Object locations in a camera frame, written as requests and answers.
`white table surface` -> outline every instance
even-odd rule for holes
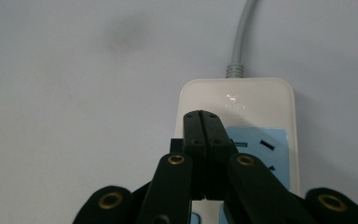
[[[244,3],[0,0],[0,224],[71,223],[95,190],[149,181]],[[302,196],[358,203],[358,1],[259,0],[243,61],[295,91]]]

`power cord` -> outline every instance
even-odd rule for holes
[[[241,14],[240,23],[238,25],[237,35],[235,36],[234,49],[232,51],[231,63],[227,66],[226,78],[242,78],[243,64],[242,46],[245,36],[245,27],[247,19],[255,5],[256,0],[247,0],[243,12]]]

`cable strain relief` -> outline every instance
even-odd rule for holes
[[[226,78],[243,78],[243,64],[230,63],[227,67]]]

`brass ring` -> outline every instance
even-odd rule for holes
[[[179,155],[173,155],[168,158],[168,162],[172,165],[179,165],[185,162],[185,157]]]
[[[107,203],[106,199],[109,197],[114,197],[114,198],[116,198],[116,200],[113,203]],[[123,196],[121,195],[121,193],[115,191],[115,192],[107,193],[104,196],[102,196],[100,198],[100,200],[98,201],[98,205],[102,209],[112,209],[112,208],[119,206],[122,201],[123,201]]]
[[[239,162],[242,165],[253,165],[255,163],[254,159],[248,156],[239,156],[237,158],[237,162]]]
[[[348,209],[348,206],[342,202],[338,197],[334,196],[334,195],[330,195],[330,194],[321,194],[318,196],[318,200],[321,204],[323,204],[326,208],[336,211],[336,212],[345,212]],[[329,201],[327,200],[333,200],[337,203],[337,205],[335,204],[331,204]]]

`white plastic casing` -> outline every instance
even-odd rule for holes
[[[194,110],[216,114],[225,127],[285,129],[289,143],[290,191],[299,193],[295,100],[288,83],[271,77],[190,81],[183,87],[180,95],[176,138],[183,137],[183,116]],[[200,212],[203,223],[217,223],[217,211],[209,211],[216,206],[217,203],[195,202],[193,211]]]

